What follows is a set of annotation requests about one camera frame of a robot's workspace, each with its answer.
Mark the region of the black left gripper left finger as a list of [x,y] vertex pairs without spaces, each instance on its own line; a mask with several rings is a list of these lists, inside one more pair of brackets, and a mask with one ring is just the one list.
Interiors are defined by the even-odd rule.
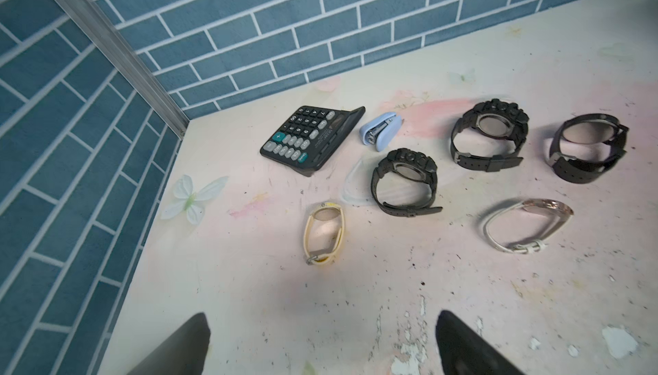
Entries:
[[173,332],[129,374],[201,375],[211,330],[205,313],[197,313]]

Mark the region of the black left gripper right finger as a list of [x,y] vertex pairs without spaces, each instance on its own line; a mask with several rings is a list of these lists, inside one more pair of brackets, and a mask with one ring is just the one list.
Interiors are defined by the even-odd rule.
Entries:
[[435,338],[445,374],[524,374],[448,310],[442,310],[438,316]]

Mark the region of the gold watch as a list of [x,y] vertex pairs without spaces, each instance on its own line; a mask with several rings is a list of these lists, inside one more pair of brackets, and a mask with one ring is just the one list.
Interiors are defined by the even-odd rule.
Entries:
[[[538,235],[503,245],[493,237],[491,226],[499,218],[516,210],[522,210],[530,214],[550,218],[553,220],[553,223],[548,229],[545,229]],[[558,200],[547,198],[526,198],[513,205],[509,205],[493,212],[483,224],[483,235],[490,246],[502,253],[522,255],[540,253],[548,246],[549,238],[567,225],[573,217],[574,210],[572,210],[569,205]]]
[[[322,251],[310,251],[310,238],[314,225],[317,222],[329,222],[339,219],[339,228],[336,236],[332,238],[332,246]],[[303,234],[303,251],[307,265],[328,265],[338,256],[344,243],[345,236],[345,215],[341,205],[324,202],[310,212]]]

